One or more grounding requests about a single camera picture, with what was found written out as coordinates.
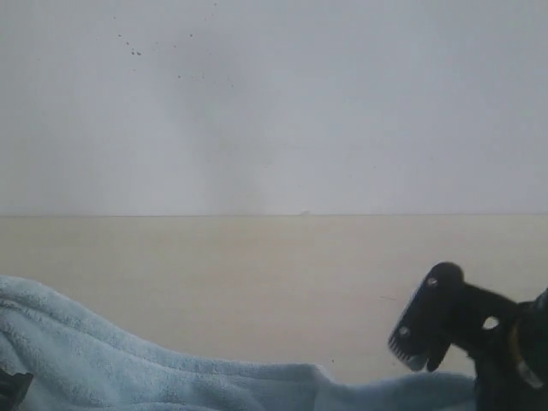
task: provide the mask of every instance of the black tool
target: black tool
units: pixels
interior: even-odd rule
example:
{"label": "black tool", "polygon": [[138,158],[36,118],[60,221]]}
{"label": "black tool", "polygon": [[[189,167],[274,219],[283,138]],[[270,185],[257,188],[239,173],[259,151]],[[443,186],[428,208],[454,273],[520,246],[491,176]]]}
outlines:
{"label": "black tool", "polygon": [[0,411],[13,411],[27,394],[32,374],[9,375],[0,369]]}
{"label": "black tool", "polygon": [[474,361],[478,411],[548,410],[548,290],[516,303],[465,283],[458,265],[434,266],[389,347],[409,369],[433,372],[451,345]]}

